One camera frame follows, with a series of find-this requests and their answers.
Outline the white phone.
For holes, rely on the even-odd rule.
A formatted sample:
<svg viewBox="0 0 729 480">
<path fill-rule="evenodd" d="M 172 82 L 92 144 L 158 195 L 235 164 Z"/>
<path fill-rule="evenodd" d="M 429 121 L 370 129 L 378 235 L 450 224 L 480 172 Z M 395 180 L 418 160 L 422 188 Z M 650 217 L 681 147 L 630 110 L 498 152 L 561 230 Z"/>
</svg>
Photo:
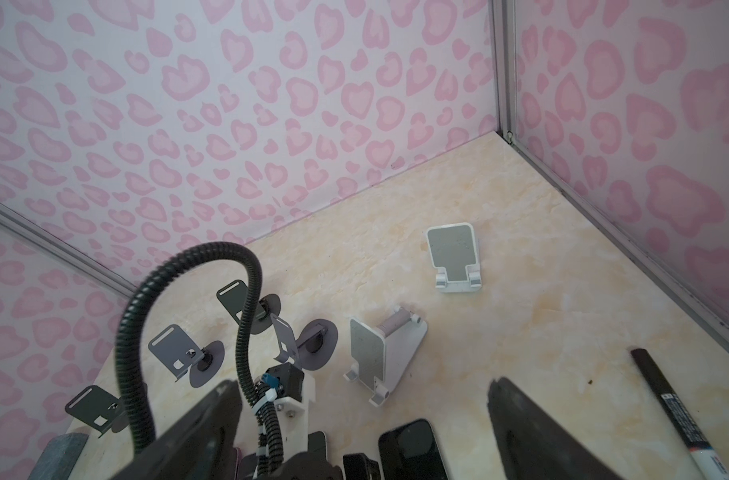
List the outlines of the white phone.
<svg viewBox="0 0 729 480">
<path fill-rule="evenodd" d="M 378 438 L 385 480 L 448 480 L 430 423 L 423 418 L 393 428 Z"/>
</svg>

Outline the purple phone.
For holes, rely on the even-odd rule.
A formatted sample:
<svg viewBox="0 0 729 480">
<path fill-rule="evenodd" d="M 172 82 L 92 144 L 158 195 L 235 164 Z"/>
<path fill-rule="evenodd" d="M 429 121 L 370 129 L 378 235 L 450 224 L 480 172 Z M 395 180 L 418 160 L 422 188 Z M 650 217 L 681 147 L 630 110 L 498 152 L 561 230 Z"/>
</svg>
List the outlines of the purple phone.
<svg viewBox="0 0 729 480">
<path fill-rule="evenodd" d="M 328 458 L 328 438 L 323 431 L 308 434 L 308 452 L 322 459 Z"/>
</svg>

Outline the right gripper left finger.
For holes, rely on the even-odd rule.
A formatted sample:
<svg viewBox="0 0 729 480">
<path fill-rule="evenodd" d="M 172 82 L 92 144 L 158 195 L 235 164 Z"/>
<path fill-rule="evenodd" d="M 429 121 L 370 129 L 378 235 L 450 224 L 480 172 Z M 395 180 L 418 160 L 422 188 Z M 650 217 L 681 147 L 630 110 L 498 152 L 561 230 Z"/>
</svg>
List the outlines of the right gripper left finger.
<svg viewBox="0 0 729 480">
<path fill-rule="evenodd" d="M 236 430 L 242 414 L 238 382 L 226 380 L 154 441 L 116 479 L 234 479 Z"/>
</svg>

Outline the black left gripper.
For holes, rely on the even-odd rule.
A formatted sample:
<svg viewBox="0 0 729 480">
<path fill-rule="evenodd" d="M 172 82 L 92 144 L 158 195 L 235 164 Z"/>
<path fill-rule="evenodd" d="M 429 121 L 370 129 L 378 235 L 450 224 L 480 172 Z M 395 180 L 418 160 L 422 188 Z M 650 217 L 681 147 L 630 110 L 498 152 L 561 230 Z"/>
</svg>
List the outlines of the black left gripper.
<svg viewBox="0 0 729 480">
<path fill-rule="evenodd" d="M 342 480 L 340 466 L 330 464 L 318 454 L 302 452 L 294 455 L 280 468 L 280 479 L 291 480 Z"/>
</svg>

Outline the black phone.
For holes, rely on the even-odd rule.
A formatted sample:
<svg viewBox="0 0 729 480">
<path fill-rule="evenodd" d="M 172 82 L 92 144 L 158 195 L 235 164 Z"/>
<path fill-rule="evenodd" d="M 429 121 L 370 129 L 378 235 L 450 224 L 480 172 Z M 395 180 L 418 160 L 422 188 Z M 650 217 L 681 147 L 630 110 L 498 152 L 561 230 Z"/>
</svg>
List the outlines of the black phone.
<svg viewBox="0 0 729 480">
<path fill-rule="evenodd" d="M 363 453 L 346 454 L 342 457 L 344 462 L 345 480 L 380 480 L 380 467 L 377 461 L 370 459 Z"/>
</svg>

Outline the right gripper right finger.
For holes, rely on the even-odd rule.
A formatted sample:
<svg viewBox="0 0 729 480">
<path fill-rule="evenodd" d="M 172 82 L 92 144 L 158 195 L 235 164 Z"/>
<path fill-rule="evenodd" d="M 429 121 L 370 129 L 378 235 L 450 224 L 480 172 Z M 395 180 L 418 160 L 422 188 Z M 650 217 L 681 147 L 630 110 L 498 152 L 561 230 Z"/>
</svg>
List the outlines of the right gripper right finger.
<svg viewBox="0 0 729 480">
<path fill-rule="evenodd" d="M 493 380 L 487 410 L 508 479 L 617 479 L 511 380 Z"/>
</svg>

